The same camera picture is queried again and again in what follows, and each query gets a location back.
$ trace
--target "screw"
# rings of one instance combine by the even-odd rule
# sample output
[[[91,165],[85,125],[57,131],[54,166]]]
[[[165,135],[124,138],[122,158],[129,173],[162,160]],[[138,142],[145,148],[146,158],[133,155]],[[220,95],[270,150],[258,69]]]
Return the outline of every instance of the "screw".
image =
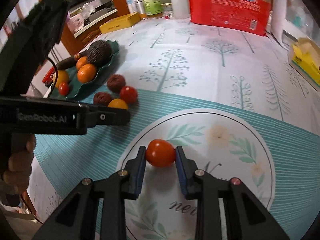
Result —
[[[196,171],[195,171],[195,174],[196,174],[197,176],[203,176],[203,175],[204,175],[204,171],[203,171],[203,170],[196,170]]]
[[[81,183],[85,186],[88,186],[91,183],[91,179],[85,178],[81,181]]]
[[[232,178],[230,180],[230,182],[233,184],[233,185],[239,185],[241,183],[241,180],[238,179],[238,178]]]
[[[122,176],[127,176],[128,172],[126,170],[119,170],[118,174],[122,177]]]

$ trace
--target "red wipes package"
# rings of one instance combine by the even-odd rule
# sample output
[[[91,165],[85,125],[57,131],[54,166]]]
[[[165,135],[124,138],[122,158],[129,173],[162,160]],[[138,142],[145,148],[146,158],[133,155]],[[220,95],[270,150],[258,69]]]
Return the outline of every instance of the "red wipes package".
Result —
[[[265,35],[271,4],[263,0],[189,0],[191,22]]]

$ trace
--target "human hand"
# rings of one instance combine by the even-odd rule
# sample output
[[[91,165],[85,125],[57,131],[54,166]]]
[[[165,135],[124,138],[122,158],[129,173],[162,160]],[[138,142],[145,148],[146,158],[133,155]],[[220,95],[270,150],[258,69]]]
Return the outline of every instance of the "human hand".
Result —
[[[22,194],[29,186],[35,147],[36,136],[30,134],[26,149],[13,153],[8,160],[8,170],[3,174],[3,181],[8,185],[14,186],[17,194]]]

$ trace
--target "green leaf-shaped plate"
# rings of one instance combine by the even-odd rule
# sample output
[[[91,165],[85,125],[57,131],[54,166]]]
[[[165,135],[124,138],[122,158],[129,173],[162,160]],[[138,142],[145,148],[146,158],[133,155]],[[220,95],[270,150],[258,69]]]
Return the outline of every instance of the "green leaf-shaped plate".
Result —
[[[89,96],[98,87],[102,86],[106,79],[113,73],[114,69],[118,65],[119,61],[119,44],[116,41],[107,41],[112,49],[112,55],[109,63],[98,68],[96,77],[87,83],[80,83],[77,79],[77,69],[76,66],[68,68],[66,71],[69,75],[69,86],[70,92],[67,96],[62,96],[59,94],[58,89],[54,88],[50,98],[59,100],[82,100]]]

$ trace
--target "yellow tomato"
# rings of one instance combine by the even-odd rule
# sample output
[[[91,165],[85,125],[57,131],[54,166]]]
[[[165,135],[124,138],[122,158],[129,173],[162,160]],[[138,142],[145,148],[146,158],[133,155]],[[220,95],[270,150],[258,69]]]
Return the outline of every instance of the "yellow tomato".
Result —
[[[127,109],[128,110],[128,105],[126,102],[124,102],[123,100],[117,98],[117,99],[113,99],[108,107],[113,107],[113,108],[121,108],[121,109]]]
[[[56,73],[54,73],[52,76],[52,82],[54,83],[55,80],[56,80]],[[55,87],[59,88],[59,85],[62,82],[65,82],[65,83],[69,82],[68,72],[65,70],[58,70],[58,79],[57,79],[57,83],[56,83]]]

